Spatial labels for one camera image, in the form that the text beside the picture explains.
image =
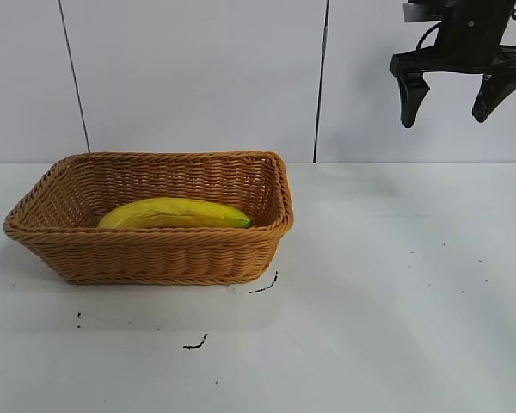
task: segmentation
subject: woven basket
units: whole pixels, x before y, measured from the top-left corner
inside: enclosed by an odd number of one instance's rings
[[[221,202],[248,229],[96,228],[112,209],[169,196]],[[235,284],[258,278],[291,228],[274,153],[91,153],[56,163],[8,215],[6,234],[74,284]]]

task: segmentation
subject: white wall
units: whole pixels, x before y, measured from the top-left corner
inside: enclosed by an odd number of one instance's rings
[[[390,58],[430,25],[404,24],[402,2],[331,0],[318,161],[516,161],[516,93],[479,125],[480,77],[427,75],[415,128],[402,127]],[[311,161],[325,0],[63,5],[93,151]],[[58,1],[0,1],[0,161],[85,150]]]
[[[399,123],[393,53],[432,23],[404,24],[403,0],[331,0],[319,162],[516,161],[516,92],[483,124],[471,109],[481,78],[430,74],[415,127]],[[506,42],[516,45],[516,22]]]
[[[0,162],[85,150],[58,2],[0,0]]]
[[[310,162],[324,0],[64,0],[92,151]]]

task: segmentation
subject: black mark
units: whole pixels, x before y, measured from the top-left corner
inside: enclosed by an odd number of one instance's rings
[[[277,282],[277,276],[279,275],[279,271],[275,271],[275,278],[273,278],[273,282],[270,286],[267,286],[267,287],[263,287],[263,288],[260,288],[259,290],[256,290],[256,291],[249,291],[249,294],[254,294],[254,293],[261,293],[262,291],[266,291],[266,290],[269,290],[270,288],[272,288],[275,283]]]
[[[201,348],[201,347],[203,347],[203,344],[205,343],[207,337],[208,337],[208,334],[205,334],[203,336],[203,340],[196,346],[183,346],[183,347],[187,350],[196,350],[197,348]]]

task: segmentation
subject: robotic arm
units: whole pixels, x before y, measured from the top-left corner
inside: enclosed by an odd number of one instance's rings
[[[397,79],[402,123],[412,127],[430,88],[423,74],[432,71],[482,74],[472,115],[484,122],[516,90],[516,46],[501,46],[509,20],[516,20],[516,0],[408,0],[406,22],[437,21],[416,50],[395,54],[390,71]],[[434,30],[433,46],[422,48]]]

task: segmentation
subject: banana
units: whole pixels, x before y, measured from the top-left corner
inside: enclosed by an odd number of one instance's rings
[[[251,219],[238,209],[186,198],[149,198],[115,208],[99,228],[249,228]]]

